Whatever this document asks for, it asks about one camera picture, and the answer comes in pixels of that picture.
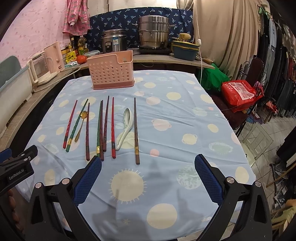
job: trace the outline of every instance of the pink wall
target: pink wall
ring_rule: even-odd
[[[31,55],[52,43],[69,43],[69,35],[62,33],[66,11],[67,0],[32,0],[0,42],[0,61],[15,55],[24,67]]]

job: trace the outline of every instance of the stainless steel pot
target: stainless steel pot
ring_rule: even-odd
[[[126,31],[122,28],[105,30],[102,34],[103,53],[127,50]]]
[[[169,18],[158,15],[139,17],[140,47],[144,49],[166,49],[170,27]]]

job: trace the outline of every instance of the screw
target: screw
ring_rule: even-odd
[[[259,182],[259,181],[256,181],[256,182],[255,182],[255,185],[256,185],[257,187],[261,187],[261,186],[262,186],[261,182]]]
[[[36,183],[35,187],[36,188],[40,188],[41,187],[41,183]]]
[[[70,179],[69,178],[65,178],[62,180],[62,184],[66,185],[70,182]]]
[[[233,177],[228,177],[226,180],[229,183],[234,183],[234,178]]]

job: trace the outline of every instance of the red bag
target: red bag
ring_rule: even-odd
[[[260,85],[258,88],[260,89],[259,95],[247,81],[233,80],[224,82],[221,86],[221,92],[229,108],[235,113],[248,109],[264,96],[262,86]]]

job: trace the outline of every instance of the green bag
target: green bag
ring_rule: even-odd
[[[229,78],[227,77],[227,75],[222,73],[214,63],[212,64],[212,66],[215,67],[215,69],[203,69],[201,86],[205,90],[221,91],[222,83],[229,81]],[[199,83],[200,72],[201,70],[197,69],[195,73],[195,76]]]

